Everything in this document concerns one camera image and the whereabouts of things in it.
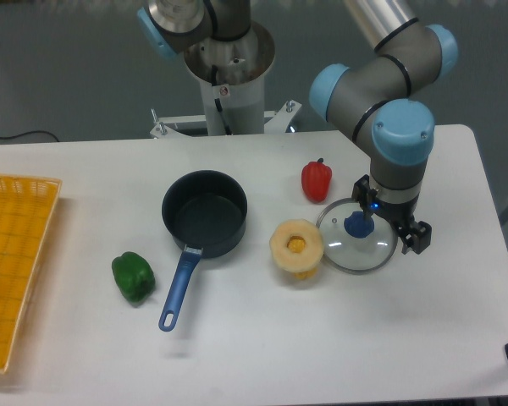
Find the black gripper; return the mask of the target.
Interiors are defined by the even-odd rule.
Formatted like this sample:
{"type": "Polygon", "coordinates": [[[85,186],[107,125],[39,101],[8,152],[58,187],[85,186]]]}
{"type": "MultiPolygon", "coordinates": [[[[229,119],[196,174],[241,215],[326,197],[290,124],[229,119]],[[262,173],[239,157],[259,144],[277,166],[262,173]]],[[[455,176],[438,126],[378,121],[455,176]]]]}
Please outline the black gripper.
{"type": "Polygon", "coordinates": [[[430,244],[432,227],[414,217],[422,182],[408,189],[390,189],[368,176],[358,179],[351,198],[359,204],[363,219],[373,215],[384,219],[402,242],[403,255],[413,252],[420,255],[430,244]]]}

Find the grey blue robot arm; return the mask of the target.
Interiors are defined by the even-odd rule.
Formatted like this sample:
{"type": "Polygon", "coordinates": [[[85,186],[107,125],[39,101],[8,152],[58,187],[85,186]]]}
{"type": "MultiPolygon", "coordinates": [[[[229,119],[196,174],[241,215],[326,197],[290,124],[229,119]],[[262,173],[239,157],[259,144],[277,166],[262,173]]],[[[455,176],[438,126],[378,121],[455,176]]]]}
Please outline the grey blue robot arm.
{"type": "MultiPolygon", "coordinates": [[[[414,217],[434,119],[414,92],[448,74],[458,46],[450,31],[424,25],[405,1],[346,4],[375,52],[360,69],[332,64],[312,82],[309,102],[370,159],[353,199],[383,218],[404,251],[423,252],[432,229],[414,217]]],[[[166,59],[182,55],[201,88],[209,134],[258,134],[264,77],[275,45],[247,1],[148,1],[137,13],[147,40],[166,59]]]]}

